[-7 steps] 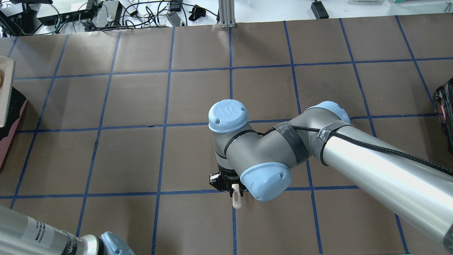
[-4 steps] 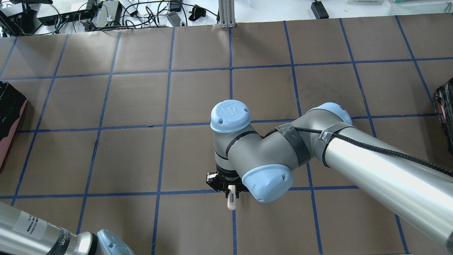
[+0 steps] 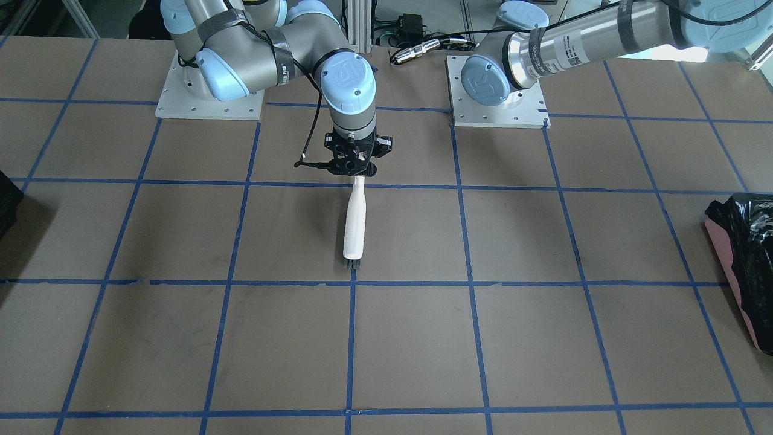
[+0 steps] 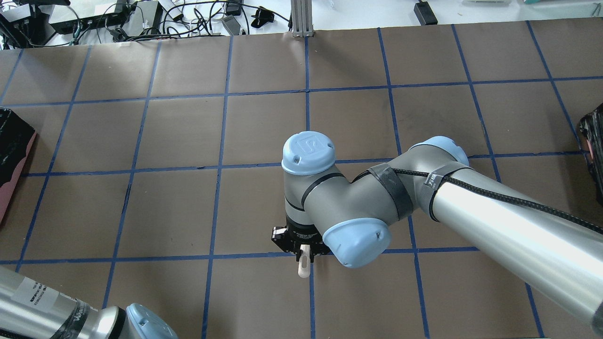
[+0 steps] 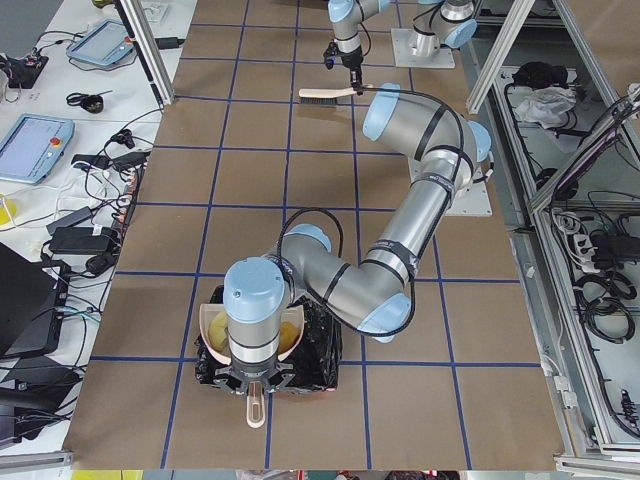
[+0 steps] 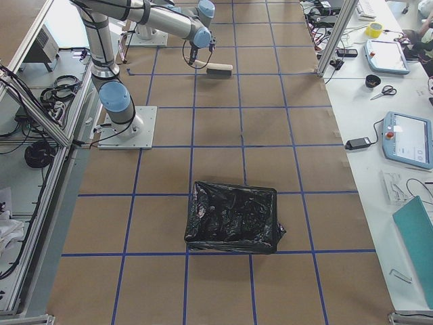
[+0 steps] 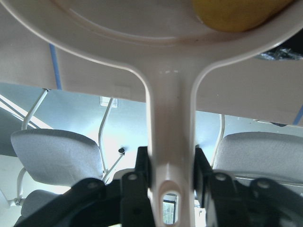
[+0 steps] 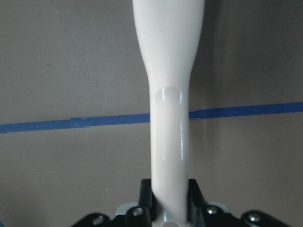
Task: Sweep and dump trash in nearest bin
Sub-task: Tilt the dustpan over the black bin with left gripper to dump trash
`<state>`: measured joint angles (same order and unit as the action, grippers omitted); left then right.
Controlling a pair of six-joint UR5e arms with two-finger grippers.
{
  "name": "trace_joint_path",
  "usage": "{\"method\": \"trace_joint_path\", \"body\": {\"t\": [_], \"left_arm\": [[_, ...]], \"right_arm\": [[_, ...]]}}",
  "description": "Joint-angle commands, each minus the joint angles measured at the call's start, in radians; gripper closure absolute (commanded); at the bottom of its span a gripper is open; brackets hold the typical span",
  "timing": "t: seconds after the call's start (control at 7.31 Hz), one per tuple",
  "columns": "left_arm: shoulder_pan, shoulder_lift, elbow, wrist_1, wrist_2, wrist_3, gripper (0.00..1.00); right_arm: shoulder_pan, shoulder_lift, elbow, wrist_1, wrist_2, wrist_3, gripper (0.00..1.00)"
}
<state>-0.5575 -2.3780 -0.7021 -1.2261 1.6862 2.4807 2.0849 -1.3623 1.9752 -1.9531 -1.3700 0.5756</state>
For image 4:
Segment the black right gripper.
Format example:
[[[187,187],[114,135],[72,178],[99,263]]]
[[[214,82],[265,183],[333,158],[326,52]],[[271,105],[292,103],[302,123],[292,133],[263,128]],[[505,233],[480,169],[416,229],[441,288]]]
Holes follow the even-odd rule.
[[[271,240],[281,251],[295,254],[299,262],[303,255],[302,245],[310,247],[308,256],[311,262],[318,255],[329,255],[330,248],[324,243],[321,234],[314,225],[299,225],[288,222],[286,226],[276,226],[271,231]]]

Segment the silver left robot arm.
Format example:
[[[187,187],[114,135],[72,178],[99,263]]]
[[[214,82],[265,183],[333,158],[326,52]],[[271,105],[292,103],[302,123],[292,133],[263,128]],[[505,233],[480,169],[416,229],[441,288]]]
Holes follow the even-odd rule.
[[[3,339],[176,339],[172,327],[139,303],[95,309],[31,278],[1,268]]]

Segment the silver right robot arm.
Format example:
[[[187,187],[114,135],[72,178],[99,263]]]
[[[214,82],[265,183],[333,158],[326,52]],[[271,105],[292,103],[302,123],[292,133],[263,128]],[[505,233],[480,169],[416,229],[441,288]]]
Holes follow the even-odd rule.
[[[285,226],[271,239],[296,260],[332,253],[366,266],[391,243],[389,227],[416,210],[602,335],[602,228],[480,174],[448,137],[432,137],[349,181],[317,131],[284,143]]]

